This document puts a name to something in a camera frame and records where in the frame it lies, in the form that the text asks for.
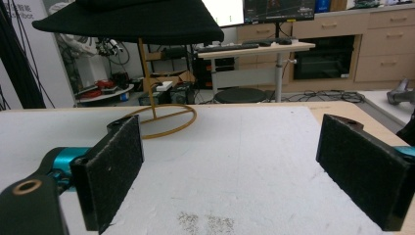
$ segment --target white wall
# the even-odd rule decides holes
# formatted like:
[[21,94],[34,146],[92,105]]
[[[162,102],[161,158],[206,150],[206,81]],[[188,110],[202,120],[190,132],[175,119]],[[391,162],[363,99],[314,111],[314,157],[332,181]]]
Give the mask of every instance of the white wall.
[[[74,98],[54,35],[49,32],[39,31],[31,26],[32,21],[41,20],[47,16],[43,2],[41,0],[15,0],[15,3],[20,9],[19,13],[22,16],[23,26],[33,51],[39,79],[43,87],[56,108],[73,107]],[[19,35],[16,19],[14,19],[14,26]],[[3,87],[3,94],[11,109],[21,109],[22,105],[3,64],[0,67],[0,84]],[[43,97],[46,106],[52,108],[52,104],[48,101],[45,94]]]

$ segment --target keyboard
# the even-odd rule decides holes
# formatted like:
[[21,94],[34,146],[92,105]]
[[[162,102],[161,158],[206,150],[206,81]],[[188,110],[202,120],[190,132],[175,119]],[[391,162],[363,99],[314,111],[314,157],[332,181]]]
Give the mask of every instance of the keyboard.
[[204,47],[204,48],[199,48],[198,53],[245,50],[245,49],[258,48],[258,47],[259,45],[254,44],[254,43],[237,44],[237,45],[230,45],[230,46]]
[[263,39],[254,39],[254,40],[247,40],[242,42],[242,45],[250,45],[250,44],[271,44],[273,42],[280,43],[284,40],[293,40],[296,39],[294,36],[288,36],[288,37],[277,37],[277,38],[263,38]]

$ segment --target storage box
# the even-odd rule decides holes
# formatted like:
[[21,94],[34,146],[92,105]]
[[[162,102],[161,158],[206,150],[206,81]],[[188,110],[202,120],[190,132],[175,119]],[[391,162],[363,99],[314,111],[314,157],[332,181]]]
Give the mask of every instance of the storage box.
[[[189,81],[194,83],[195,77],[188,70],[155,72],[150,77],[150,85],[158,82],[163,83],[164,81],[172,81],[172,86],[174,87],[180,81]],[[143,80],[143,91],[149,91],[149,84],[146,78]]]
[[330,2],[330,12],[347,10],[347,0],[337,0]]

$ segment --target black foam pad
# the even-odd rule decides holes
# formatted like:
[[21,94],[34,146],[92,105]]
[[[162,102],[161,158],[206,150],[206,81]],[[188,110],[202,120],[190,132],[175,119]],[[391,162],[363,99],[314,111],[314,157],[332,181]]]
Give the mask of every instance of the black foam pad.
[[109,134],[70,169],[87,230],[103,233],[121,206],[143,159],[138,117],[113,123]]
[[325,115],[317,161],[384,231],[400,230],[415,189],[415,161],[366,133],[363,125]]

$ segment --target cabinet drawer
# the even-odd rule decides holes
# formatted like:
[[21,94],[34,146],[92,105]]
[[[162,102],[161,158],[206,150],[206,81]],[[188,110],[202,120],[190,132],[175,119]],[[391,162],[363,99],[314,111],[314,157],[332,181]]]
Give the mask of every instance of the cabinet drawer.
[[415,54],[361,57],[355,81],[399,81],[415,78]]
[[267,38],[275,35],[273,23],[252,24],[237,28],[238,41]]
[[363,35],[360,56],[415,53],[414,41],[415,26],[370,29]]
[[369,14],[315,18],[311,22],[293,23],[293,36],[314,38],[362,34],[367,30]]
[[415,9],[372,13],[369,28],[415,25]]

